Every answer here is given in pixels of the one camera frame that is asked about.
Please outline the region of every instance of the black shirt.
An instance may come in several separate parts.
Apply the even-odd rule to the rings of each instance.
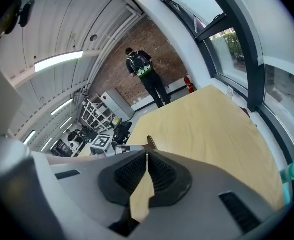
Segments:
[[[147,52],[144,52],[143,50],[136,51],[136,53],[138,53],[141,56],[144,56],[147,61],[150,61],[152,59],[152,57]],[[135,55],[135,52],[132,52],[126,60],[126,66],[130,74],[135,73],[131,64],[131,58],[134,57],[134,55]]]
[[[71,142],[76,136],[78,136],[77,132],[73,131],[71,135],[68,136],[68,142]],[[78,142],[79,144],[81,144],[83,140],[81,137],[78,136],[75,142]]]

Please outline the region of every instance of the brick wall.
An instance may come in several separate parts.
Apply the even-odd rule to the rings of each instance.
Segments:
[[[149,95],[139,77],[131,77],[127,70],[125,50],[128,47],[134,51],[144,50],[152,56],[153,67],[165,86],[187,74],[183,62],[164,34],[145,17],[111,51],[89,90],[90,97],[95,93],[101,96],[114,87],[132,106],[138,98]]]

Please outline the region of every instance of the fluorescent light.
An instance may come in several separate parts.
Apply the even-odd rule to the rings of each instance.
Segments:
[[[30,140],[31,138],[35,135],[36,131],[32,131],[31,134],[29,134],[29,136],[27,137],[27,139],[23,142],[24,145],[26,145]]]
[[[55,141],[55,143],[51,146],[50,150],[53,149],[53,147],[57,144],[58,140]]]
[[[83,51],[70,52],[63,55],[48,58],[35,64],[35,71],[39,72],[43,69],[56,65],[58,63],[79,59],[83,56]]]
[[[69,125],[68,128],[63,132],[63,134],[70,128],[72,127],[73,124]]]
[[[67,106],[69,103],[71,103],[74,99],[71,98],[70,100],[66,101],[64,104],[62,104],[59,108],[56,108],[53,112],[51,112],[51,115],[55,115],[59,110],[61,110],[63,107]]]
[[[42,148],[42,150],[41,150],[40,152],[43,152],[43,150],[47,147],[47,145],[48,145],[49,142],[51,142],[51,141],[52,141],[52,138],[50,138],[50,139],[47,141],[46,145],[43,146],[43,148]]]
[[[64,127],[64,125],[65,124],[67,124],[70,120],[72,120],[72,117],[71,118],[69,118],[66,122],[64,122],[63,124],[62,124],[62,126],[61,127],[59,127],[59,129],[61,129],[61,128],[63,128]]]

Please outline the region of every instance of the black pants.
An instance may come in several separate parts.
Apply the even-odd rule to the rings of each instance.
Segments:
[[[171,99],[168,96],[165,87],[163,86],[163,82],[160,76],[154,70],[151,71],[146,77],[142,78],[141,82],[145,86],[147,92],[150,94],[150,96],[153,98],[153,100],[157,104],[158,108],[161,108],[164,106],[163,102],[165,102],[166,105],[171,103]],[[162,97],[163,102],[159,98],[156,90],[159,92],[160,96]]]

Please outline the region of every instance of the white shelving rack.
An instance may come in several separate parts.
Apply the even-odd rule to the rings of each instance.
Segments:
[[[87,101],[81,118],[98,134],[109,130],[111,126],[108,125],[116,118],[115,114],[97,94]]]

